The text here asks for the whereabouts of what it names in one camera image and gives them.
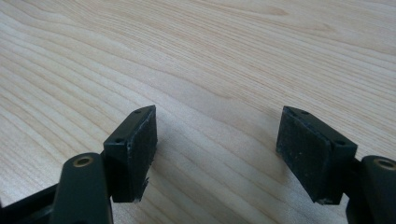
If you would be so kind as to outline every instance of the small hole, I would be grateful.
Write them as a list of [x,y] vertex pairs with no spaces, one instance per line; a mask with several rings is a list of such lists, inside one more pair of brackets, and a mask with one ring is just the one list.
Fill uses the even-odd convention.
[[341,141],[341,140],[335,140],[334,142],[335,142],[335,144],[340,145],[340,146],[343,146],[346,144],[346,142]]
[[73,165],[76,167],[82,167],[82,166],[86,166],[88,164],[90,164],[93,161],[92,157],[81,157],[79,159],[76,159],[73,162]]
[[383,159],[375,159],[374,162],[384,169],[392,170],[392,171],[396,170],[396,164],[391,161],[386,161]]

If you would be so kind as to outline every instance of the black clamp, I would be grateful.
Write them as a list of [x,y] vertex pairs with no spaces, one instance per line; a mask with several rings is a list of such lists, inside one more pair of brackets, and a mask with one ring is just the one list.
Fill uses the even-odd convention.
[[314,203],[349,197],[349,223],[396,223],[396,161],[355,159],[358,146],[310,113],[285,106],[276,151]]
[[101,154],[68,160],[59,184],[0,209],[0,223],[108,224],[114,203],[140,201],[157,145],[155,106],[132,112]]

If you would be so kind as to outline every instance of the wood grain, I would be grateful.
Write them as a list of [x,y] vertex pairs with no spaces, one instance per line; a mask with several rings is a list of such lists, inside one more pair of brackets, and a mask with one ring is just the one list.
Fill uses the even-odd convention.
[[2,205],[156,105],[148,188],[115,223],[346,223],[276,155],[281,109],[395,160],[395,24],[386,0],[2,1]]

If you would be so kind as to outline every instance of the clamp jaw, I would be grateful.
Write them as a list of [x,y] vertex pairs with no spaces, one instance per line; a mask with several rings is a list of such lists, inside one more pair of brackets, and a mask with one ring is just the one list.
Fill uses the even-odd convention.
[[285,106],[276,141],[279,153],[314,203],[349,197],[349,223],[396,223],[396,161],[355,159],[358,146],[310,113]]
[[155,106],[132,112],[104,142],[101,154],[68,160],[57,185],[5,208],[0,223],[108,224],[114,203],[139,202],[157,145]]

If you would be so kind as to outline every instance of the black plastic part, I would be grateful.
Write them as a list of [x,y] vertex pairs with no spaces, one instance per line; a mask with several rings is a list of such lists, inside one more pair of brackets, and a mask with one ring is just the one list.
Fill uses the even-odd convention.
[[355,159],[344,173],[344,193],[349,197],[346,218],[349,224],[374,223],[372,211],[361,186],[361,162]]
[[110,206],[102,157],[80,154],[64,164],[49,223],[113,223]]
[[1,212],[0,223],[48,223],[50,220],[50,213],[52,212],[52,203],[56,188],[57,185],[53,185],[4,207]]
[[315,116],[297,108],[283,108],[276,151],[314,203],[340,203],[343,174],[357,147]]
[[102,157],[114,203],[141,200],[156,145],[155,105],[132,112],[104,142]]
[[364,157],[360,177],[375,223],[396,223],[396,161]]

